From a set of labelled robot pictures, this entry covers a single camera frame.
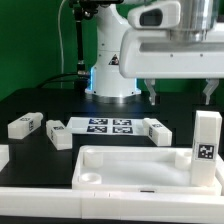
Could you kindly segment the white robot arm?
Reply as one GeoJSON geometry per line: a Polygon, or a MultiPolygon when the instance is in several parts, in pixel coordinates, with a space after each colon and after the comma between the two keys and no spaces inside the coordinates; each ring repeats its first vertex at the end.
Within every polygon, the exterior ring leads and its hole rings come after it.
{"type": "Polygon", "coordinates": [[[108,103],[141,94],[157,79],[204,79],[209,97],[224,78],[220,0],[104,0],[98,3],[97,62],[86,93],[108,103]]]}

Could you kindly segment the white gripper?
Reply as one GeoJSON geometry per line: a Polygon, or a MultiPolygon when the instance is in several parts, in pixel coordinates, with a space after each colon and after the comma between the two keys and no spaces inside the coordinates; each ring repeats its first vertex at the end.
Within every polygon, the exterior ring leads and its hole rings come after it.
{"type": "MultiPolygon", "coordinates": [[[[199,43],[172,41],[166,31],[129,29],[122,39],[119,69],[125,78],[145,79],[149,101],[155,105],[154,79],[224,78],[224,29],[209,31],[199,43]]],[[[206,82],[208,105],[219,80],[206,82]]]]}

